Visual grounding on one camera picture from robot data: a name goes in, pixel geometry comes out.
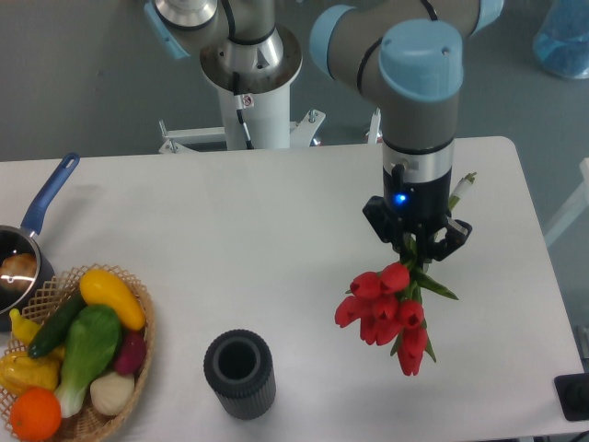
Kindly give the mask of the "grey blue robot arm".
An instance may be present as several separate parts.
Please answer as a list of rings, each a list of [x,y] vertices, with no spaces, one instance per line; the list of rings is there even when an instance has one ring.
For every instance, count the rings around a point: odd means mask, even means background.
[[[302,52],[272,1],[150,1],[145,11],[173,56],[199,58],[230,149],[293,144],[289,87]],[[364,215],[404,261],[443,260],[471,233],[449,206],[463,41],[501,12],[500,1],[335,5],[311,29],[316,66],[379,109],[384,192]]]

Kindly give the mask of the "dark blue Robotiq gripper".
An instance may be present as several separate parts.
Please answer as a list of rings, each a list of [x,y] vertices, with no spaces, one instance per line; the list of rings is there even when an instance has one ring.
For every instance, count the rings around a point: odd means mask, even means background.
[[[454,153],[383,153],[383,194],[372,196],[363,214],[399,256],[417,241],[419,262],[441,262],[464,246],[473,227],[454,219],[449,208]]]

